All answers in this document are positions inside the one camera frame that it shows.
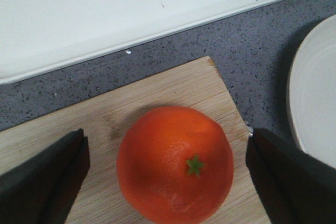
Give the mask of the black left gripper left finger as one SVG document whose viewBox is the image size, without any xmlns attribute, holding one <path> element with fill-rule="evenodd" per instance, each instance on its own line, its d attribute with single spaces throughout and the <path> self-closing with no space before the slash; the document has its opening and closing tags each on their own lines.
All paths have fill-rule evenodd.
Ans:
<svg viewBox="0 0 336 224">
<path fill-rule="evenodd" d="M 79 129 L 2 174 L 1 223 L 65 223 L 89 168 Z"/>
</svg>

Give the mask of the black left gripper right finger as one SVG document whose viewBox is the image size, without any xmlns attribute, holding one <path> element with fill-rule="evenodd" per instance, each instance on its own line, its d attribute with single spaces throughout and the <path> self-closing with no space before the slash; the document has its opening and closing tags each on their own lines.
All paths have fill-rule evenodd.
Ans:
<svg viewBox="0 0 336 224">
<path fill-rule="evenodd" d="M 246 166 L 271 223 L 335 223 L 335 169 L 266 129 L 248 139 Z"/>
</svg>

